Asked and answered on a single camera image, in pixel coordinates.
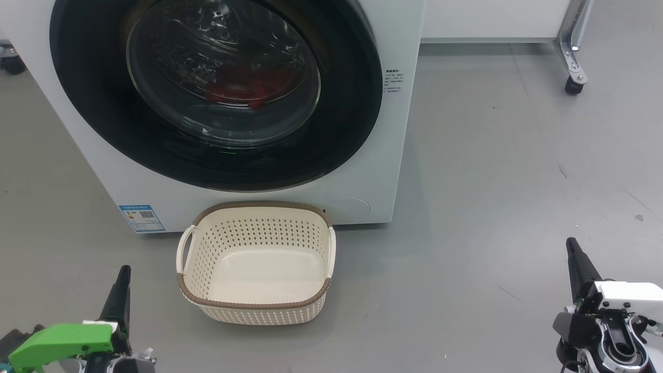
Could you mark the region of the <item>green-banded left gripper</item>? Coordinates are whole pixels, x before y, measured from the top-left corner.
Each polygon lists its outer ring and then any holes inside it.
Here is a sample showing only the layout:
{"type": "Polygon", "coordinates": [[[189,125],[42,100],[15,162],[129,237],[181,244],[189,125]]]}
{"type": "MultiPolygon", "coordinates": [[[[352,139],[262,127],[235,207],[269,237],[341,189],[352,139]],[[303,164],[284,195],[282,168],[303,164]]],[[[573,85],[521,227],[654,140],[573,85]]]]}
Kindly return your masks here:
{"type": "Polygon", "coordinates": [[[8,354],[9,373],[45,373],[44,366],[64,360],[80,373],[107,373],[111,361],[128,357],[131,267],[119,269],[98,321],[60,323],[38,328],[8,354]]]}

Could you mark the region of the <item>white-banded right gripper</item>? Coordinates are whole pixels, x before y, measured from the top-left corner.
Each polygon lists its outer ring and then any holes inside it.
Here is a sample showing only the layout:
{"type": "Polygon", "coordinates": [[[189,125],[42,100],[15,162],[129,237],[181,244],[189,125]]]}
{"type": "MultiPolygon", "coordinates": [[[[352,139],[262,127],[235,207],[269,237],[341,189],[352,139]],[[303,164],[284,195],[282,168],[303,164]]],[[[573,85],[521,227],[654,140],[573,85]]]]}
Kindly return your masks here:
{"type": "Polygon", "coordinates": [[[663,289],[653,283],[603,281],[577,239],[566,239],[571,311],[553,329],[570,344],[634,344],[643,333],[663,338],[663,289]]]}

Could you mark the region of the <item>plain red garment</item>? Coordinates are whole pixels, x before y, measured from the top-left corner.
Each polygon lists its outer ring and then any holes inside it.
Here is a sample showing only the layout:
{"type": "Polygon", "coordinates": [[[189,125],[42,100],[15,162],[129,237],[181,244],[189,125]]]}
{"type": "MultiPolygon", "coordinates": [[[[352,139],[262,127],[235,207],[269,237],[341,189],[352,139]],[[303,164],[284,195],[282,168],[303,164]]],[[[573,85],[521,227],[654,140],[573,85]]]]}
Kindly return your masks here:
{"type": "Polygon", "coordinates": [[[205,87],[207,101],[229,107],[261,109],[291,94],[305,74],[291,67],[255,68],[247,64],[224,64],[205,87]]]}

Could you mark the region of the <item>round black glass washer door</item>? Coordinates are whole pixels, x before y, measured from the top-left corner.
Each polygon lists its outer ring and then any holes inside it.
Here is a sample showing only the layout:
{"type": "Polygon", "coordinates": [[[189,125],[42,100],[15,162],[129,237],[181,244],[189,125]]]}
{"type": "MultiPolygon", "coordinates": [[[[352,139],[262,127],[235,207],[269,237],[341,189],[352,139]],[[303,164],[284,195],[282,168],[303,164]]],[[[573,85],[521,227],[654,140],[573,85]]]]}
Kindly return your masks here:
{"type": "Polygon", "coordinates": [[[114,149],[170,179],[239,193],[331,173],[364,144],[383,97],[358,0],[55,0],[50,49],[78,113],[114,149]],[[224,64],[291,67],[261,109],[211,103],[224,64]]]}

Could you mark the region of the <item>cream perforated laundry basket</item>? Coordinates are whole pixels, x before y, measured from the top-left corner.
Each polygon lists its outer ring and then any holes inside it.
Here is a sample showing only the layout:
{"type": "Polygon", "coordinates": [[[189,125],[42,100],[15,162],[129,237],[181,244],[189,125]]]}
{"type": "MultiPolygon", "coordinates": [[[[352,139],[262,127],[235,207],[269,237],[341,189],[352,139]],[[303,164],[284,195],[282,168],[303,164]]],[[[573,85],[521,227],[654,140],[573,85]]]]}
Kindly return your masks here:
{"type": "Polygon", "coordinates": [[[213,320],[281,326],[324,308],[336,262],[324,210],[292,202],[223,203],[204,210],[176,251],[182,295],[213,320]]]}

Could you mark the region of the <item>blue energy label sticker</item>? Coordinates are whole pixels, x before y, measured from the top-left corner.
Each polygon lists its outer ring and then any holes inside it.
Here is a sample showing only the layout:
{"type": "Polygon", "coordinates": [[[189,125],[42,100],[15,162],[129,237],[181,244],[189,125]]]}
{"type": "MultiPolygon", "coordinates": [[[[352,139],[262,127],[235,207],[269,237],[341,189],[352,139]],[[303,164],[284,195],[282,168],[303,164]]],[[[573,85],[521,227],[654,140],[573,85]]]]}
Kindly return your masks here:
{"type": "Polygon", "coordinates": [[[118,208],[137,234],[166,231],[151,205],[119,205],[118,208]]]}

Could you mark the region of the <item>silver metal partition leg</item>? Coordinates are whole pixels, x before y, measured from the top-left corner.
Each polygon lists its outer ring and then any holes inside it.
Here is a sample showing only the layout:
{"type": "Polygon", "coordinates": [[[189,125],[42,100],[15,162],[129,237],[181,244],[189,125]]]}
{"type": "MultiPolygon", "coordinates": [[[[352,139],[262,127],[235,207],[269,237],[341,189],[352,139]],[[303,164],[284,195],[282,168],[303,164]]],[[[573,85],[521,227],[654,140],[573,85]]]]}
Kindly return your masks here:
{"type": "Polygon", "coordinates": [[[576,53],[580,49],[594,2],[595,0],[570,0],[570,5],[568,5],[565,17],[553,42],[561,61],[565,64],[568,77],[584,85],[588,82],[588,78],[578,61],[576,53]]]}

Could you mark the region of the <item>round white filter cover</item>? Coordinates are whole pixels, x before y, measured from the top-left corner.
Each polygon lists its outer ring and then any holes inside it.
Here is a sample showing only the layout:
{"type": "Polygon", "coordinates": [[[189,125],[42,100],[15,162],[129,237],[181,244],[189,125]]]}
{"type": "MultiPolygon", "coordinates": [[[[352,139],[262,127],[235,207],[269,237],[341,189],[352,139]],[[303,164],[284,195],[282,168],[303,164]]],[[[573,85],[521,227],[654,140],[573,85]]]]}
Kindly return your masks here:
{"type": "Polygon", "coordinates": [[[333,200],[327,214],[335,224],[365,224],[371,215],[371,208],[362,199],[342,197],[333,200]]]}

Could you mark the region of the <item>printed warning text label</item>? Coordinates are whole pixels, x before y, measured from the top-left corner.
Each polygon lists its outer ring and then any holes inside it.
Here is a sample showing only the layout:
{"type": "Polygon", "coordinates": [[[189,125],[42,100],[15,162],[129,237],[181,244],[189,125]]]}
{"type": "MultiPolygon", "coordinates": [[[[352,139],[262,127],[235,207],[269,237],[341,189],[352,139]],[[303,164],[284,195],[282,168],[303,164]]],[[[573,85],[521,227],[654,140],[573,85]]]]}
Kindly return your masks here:
{"type": "Polygon", "coordinates": [[[404,73],[398,68],[386,69],[383,73],[383,95],[395,95],[402,92],[404,73]]]}

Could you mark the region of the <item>white partition panel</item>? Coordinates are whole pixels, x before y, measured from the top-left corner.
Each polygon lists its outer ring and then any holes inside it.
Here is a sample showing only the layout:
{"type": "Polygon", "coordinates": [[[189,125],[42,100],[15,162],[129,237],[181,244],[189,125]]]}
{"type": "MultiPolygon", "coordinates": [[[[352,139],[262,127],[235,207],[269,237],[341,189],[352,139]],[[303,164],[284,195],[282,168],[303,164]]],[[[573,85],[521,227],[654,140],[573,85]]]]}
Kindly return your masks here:
{"type": "Polygon", "coordinates": [[[423,44],[553,40],[570,0],[427,0],[423,44]]]}

